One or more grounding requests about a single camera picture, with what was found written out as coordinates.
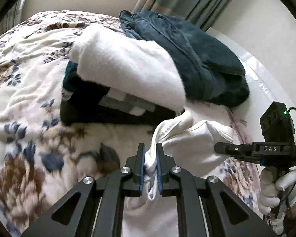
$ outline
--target white glove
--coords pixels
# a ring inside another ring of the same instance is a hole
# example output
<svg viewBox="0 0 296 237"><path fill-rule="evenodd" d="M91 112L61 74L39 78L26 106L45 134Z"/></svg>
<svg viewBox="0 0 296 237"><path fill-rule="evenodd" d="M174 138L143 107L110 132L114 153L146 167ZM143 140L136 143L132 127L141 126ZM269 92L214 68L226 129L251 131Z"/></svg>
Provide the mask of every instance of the white glove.
<svg viewBox="0 0 296 237"><path fill-rule="evenodd" d="M261 172L261 193L259 198L259 210L262 214L270 213L271 208L279 205L280 199L277 197L279 191L285 191L292 186L296 180L296 170L290 170L287 174L280 177L276 183L273 183L274 178L272 172L276 169L274 167L266 167ZM293 206L296 202L296 185L288 197L289 204Z"/></svg>

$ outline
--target silver screw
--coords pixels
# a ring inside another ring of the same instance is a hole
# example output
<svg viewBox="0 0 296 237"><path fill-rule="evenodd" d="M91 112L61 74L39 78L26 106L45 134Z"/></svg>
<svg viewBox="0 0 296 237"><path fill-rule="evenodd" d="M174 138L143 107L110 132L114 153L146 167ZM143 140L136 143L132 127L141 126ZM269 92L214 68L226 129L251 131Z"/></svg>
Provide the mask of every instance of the silver screw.
<svg viewBox="0 0 296 237"><path fill-rule="evenodd" d="M179 166L174 166L173 168L171 168L173 173L180 173L181 172L181 168Z"/></svg>
<svg viewBox="0 0 296 237"><path fill-rule="evenodd" d="M83 179L83 182L86 184L92 183L93 182L93 178L90 176L87 176Z"/></svg>
<svg viewBox="0 0 296 237"><path fill-rule="evenodd" d="M121 172L122 172L123 174L127 174L127 173L130 172L130 168L127 167L127 166L121 167Z"/></svg>
<svg viewBox="0 0 296 237"><path fill-rule="evenodd" d="M217 176L214 176L214 175L211 175L211 176L208 177L208 180L211 183L217 183L218 182L218 177Z"/></svg>

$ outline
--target white fabric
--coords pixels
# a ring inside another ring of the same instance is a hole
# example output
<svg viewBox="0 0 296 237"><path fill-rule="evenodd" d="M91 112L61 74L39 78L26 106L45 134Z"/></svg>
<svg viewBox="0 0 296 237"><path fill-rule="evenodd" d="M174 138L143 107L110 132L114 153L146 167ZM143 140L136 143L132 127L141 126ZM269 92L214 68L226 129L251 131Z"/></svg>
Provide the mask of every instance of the white fabric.
<svg viewBox="0 0 296 237"><path fill-rule="evenodd" d="M279 191L285 191L287 188L291 187L296 180L296 170L291 170L273 183L275 177L274 172L275 168L272 167L266 167L261 172L261 194L258 206L259 210L264 215L269 214L271 208L275 208L279 205L280 199L277 197ZM293 206L295 202L296 186L289 195L290 205Z"/></svg>
<svg viewBox="0 0 296 237"><path fill-rule="evenodd" d="M219 141L239 144L232 128L207 120L193 125L189 111L163 121L145 154L143 195L125 198L123 237L178 236L176 198L161 197L157 188L155 145L161 142L164 153L172 156L177 166L202 177L227 159L214 152Z"/></svg>
<svg viewBox="0 0 296 237"><path fill-rule="evenodd" d="M87 27L71 51L77 74L174 111L185 105L175 64L155 41L136 40L99 24Z"/></svg>

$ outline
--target floral bedspread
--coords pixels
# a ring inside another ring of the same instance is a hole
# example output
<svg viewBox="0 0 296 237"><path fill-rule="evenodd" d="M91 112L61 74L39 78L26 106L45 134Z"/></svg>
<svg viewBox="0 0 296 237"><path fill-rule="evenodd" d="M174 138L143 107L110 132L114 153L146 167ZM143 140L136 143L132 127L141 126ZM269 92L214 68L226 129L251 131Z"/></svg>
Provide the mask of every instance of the floral bedspread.
<svg viewBox="0 0 296 237"><path fill-rule="evenodd" d="M12 236L20 236L85 176L106 176L136 153L139 142L150 146L150 126L60 122L68 52L93 23L123 34L115 17L50 11L0 38L0 220ZM230 118L232 127L243 127L232 113ZM258 212L255 165L228 159L213 173Z"/></svg>

